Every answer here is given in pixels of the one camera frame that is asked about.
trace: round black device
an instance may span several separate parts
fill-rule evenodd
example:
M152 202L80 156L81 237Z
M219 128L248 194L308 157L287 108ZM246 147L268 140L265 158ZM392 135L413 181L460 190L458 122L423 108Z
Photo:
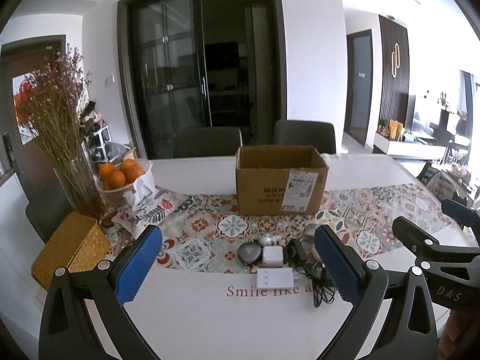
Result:
M237 255L242 263L251 266L260 259L262 248L256 242L246 242L238 247Z

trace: white basket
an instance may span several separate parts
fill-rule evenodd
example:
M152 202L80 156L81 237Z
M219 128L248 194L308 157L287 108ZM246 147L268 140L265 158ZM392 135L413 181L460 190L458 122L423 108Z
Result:
M152 173L152 163L150 161L143 158L135 158L135 161L145 171L145 174L141 175L139 179L145 177L147 174ZM120 165L121 163L117 164L115 168L119 169ZM127 191L132 191L133 193L136 192L133 183L130 183L122 188L117 188L116 190L105 191L103 189L103 181L101 179L97 180L97 189L100 192L100 196L102 197L104 202L113 208L120 207L126 203L126 201L123 199L123 195L125 192Z

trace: dining chair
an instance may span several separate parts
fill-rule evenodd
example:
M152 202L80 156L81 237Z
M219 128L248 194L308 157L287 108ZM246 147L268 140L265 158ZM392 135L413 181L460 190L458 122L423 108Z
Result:
M452 200L454 202L460 203L462 206L465 206L465 207L467 207L467 204L469 202L469 198L467 198L466 196L461 198L460 195L458 194L458 191L455 191L452 197Z
M430 169L430 167L431 167L431 161L427 161L423 169L421 170L420 174L417 176L417 180L420 181L423 185L426 184L426 181L423 182L423 179L425 178L425 174Z
M189 127L173 138L173 158L235 155L241 146L238 127Z
M25 214L42 241L47 243L63 220L73 211L62 185L58 182L31 200L27 204Z
M333 124L308 120L278 120L273 130L274 145L311 145L319 153L336 154Z

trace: white charger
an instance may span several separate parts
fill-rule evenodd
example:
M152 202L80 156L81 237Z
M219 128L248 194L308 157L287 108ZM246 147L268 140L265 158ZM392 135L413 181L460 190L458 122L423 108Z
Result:
M257 271L257 288L267 290L293 288L292 268L259 268Z
M262 252L262 266L275 268L283 265L283 248L279 245L265 246Z

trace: yellow wicker box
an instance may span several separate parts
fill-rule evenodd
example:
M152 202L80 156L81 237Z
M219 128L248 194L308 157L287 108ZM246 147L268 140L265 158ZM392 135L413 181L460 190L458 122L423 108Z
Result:
M32 277L48 290L59 266L67 267L71 273L89 271L105 258L109 246L95 219L72 212L35 259Z

